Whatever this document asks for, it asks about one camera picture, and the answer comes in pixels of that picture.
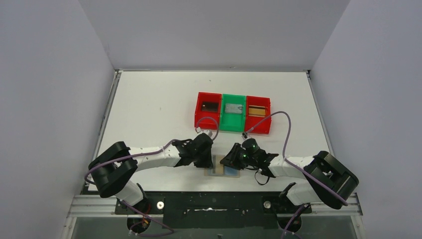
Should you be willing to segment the gold striped card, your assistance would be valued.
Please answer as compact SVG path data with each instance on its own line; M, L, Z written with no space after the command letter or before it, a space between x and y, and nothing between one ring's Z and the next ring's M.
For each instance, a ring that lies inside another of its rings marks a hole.
M222 155L213 156L213 169L212 173L214 175L224 175L224 165L221 164L221 160L224 158Z

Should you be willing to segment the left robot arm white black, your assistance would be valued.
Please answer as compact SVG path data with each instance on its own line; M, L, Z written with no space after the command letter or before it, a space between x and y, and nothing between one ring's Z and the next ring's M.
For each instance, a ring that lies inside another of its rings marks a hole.
M95 185L102 198L115 196L140 213L147 207L147 198L142 187L131 181L133 174L146 169L190 164L210 168L214 139L212 132L205 130L193 139L172 139L160 147L135 148L118 141L89 164L85 181Z

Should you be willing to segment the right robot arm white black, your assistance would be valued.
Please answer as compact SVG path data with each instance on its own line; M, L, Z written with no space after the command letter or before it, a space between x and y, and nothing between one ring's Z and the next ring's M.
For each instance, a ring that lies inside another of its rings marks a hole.
M220 163L242 170L250 166L268 179L294 178L281 193L280 206L291 213L306 203L322 202L339 210L359 185L359 179L332 154L320 151L314 156L284 157L268 153L253 138L235 143Z

